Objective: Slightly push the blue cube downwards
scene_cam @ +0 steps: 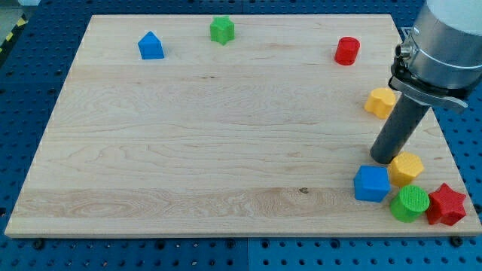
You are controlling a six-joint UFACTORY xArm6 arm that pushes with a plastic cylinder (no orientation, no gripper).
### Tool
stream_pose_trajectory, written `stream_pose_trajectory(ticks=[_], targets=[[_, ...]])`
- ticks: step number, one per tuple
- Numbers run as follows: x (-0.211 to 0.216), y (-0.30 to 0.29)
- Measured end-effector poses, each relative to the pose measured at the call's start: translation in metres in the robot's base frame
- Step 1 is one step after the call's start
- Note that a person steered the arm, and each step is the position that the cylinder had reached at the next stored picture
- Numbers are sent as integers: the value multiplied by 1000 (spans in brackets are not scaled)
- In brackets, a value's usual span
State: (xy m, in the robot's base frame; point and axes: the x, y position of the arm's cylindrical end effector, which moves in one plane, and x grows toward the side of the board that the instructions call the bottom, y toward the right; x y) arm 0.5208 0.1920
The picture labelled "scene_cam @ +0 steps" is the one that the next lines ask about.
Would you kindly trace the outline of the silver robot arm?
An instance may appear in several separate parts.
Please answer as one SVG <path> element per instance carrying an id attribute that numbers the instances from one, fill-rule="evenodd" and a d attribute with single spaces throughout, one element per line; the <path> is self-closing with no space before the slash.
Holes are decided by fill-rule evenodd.
<path id="1" fill-rule="evenodd" d="M 481 0 L 426 0 L 395 48 L 389 86 L 424 105 L 464 111 L 481 81 Z"/>

